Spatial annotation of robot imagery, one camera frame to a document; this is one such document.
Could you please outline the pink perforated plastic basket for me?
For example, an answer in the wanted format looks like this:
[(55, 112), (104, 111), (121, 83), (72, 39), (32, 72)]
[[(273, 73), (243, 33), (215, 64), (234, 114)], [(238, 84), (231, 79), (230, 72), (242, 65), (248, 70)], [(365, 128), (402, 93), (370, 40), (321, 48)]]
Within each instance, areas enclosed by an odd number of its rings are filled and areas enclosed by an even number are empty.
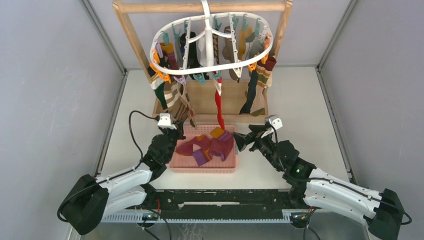
[(234, 125), (183, 127), (185, 139), (178, 140), (168, 168), (175, 173), (232, 174), (238, 167)]

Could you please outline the maroon yellow purple sock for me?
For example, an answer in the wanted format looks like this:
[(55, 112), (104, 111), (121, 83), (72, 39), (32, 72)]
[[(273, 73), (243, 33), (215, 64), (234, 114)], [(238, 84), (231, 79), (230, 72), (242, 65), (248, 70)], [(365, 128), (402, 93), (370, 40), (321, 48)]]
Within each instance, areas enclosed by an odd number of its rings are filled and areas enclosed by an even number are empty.
[(177, 147), (176, 153), (181, 156), (193, 157), (200, 167), (210, 162), (213, 156), (210, 153), (211, 139), (205, 135), (199, 135)]

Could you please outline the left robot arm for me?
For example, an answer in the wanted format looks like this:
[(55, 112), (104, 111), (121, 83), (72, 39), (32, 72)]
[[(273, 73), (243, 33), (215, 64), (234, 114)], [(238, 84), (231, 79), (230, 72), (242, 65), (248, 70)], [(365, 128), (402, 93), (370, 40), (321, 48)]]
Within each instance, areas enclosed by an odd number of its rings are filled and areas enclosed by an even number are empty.
[(58, 219), (86, 235), (111, 214), (132, 206), (153, 207), (157, 196), (149, 190), (150, 182), (165, 172), (177, 142), (185, 139), (181, 120), (158, 128), (161, 133), (137, 165), (106, 177), (81, 176), (58, 207)]

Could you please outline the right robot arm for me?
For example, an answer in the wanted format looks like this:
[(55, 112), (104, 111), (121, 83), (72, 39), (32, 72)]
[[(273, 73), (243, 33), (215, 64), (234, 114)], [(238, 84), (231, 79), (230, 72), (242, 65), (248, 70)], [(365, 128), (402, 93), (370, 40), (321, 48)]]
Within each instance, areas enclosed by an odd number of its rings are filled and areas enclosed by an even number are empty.
[(232, 135), (239, 151), (259, 151), (272, 167), (282, 172), (291, 185), (289, 203), (329, 210), (365, 226), (380, 240), (396, 240), (401, 226), (412, 223), (398, 194), (388, 188), (377, 191), (355, 185), (330, 175), (300, 157), (289, 140), (278, 140), (276, 128), (270, 124), (250, 125), (250, 132)]

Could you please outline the maroon purple striped sock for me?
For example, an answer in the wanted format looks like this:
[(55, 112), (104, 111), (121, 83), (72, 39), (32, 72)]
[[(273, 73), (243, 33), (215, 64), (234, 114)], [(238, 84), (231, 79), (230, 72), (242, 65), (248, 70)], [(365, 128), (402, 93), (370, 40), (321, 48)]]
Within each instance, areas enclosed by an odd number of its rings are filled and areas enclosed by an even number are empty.
[(222, 162), (226, 161), (234, 147), (233, 135), (221, 127), (216, 127), (210, 132), (210, 136), (210, 154), (214, 157), (220, 157)]

